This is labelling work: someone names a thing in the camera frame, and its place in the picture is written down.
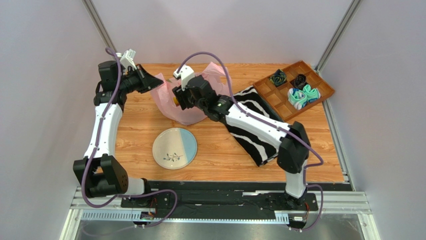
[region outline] pink plastic bag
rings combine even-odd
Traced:
[[[204,71],[196,73],[195,76],[199,76],[200,74],[210,83],[211,87],[218,95],[230,95],[227,84],[221,82],[221,77],[225,76],[222,67],[210,62]],[[152,99],[154,99],[154,102],[157,104],[158,109],[164,116],[182,125],[195,124],[206,118],[204,112],[197,107],[182,110],[181,106],[176,106],[173,101],[175,95],[172,89],[181,85],[180,79],[176,80],[175,78],[170,78],[169,80],[165,80],[162,73],[159,73],[155,77],[163,80],[164,83],[149,92],[151,93]]]

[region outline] green sock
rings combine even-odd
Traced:
[[[306,94],[297,88],[291,88],[288,90],[287,97],[291,105],[293,105],[293,107],[297,110],[302,109],[308,102]]]
[[[320,94],[320,91],[318,91],[318,88],[312,89],[311,85],[309,84],[304,86],[303,92],[306,95],[307,101],[310,104],[321,98],[321,94]]]

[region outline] striped cloth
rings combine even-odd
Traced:
[[[247,87],[234,94],[234,96],[240,104],[245,105],[256,113],[262,114],[275,121],[283,121],[271,106],[258,94],[253,86]],[[235,140],[251,156],[258,167],[268,163],[277,156],[278,149],[257,135],[235,126],[225,126]]]

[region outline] wooden table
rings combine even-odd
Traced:
[[[191,64],[202,72],[207,64]],[[277,69],[288,64],[227,64],[236,93]],[[143,64],[151,74],[163,73],[171,78],[178,64]],[[324,159],[324,165],[307,170],[308,182],[343,182],[342,170],[335,151],[329,125],[322,104],[293,118],[289,123],[302,123],[312,147]],[[153,158],[152,146],[156,137],[169,128],[184,128],[196,138],[198,152],[186,167],[168,170],[160,167]],[[275,160],[258,167],[248,153],[228,133],[222,123],[205,120],[184,126],[165,117],[149,93],[134,92],[128,95],[124,113],[118,126],[116,158],[130,177],[169,181],[241,181],[281,182],[286,180]],[[308,163],[319,160],[310,154]]]

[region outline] gray wall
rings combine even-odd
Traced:
[[[58,239],[111,58],[79,0],[0,3],[0,239]]]
[[[316,64],[351,0],[93,2],[115,46],[136,50],[139,63],[180,63],[209,51],[225,63]]]
[[[364,0],[322,76],[382,239],[425,239],[426,1]]]

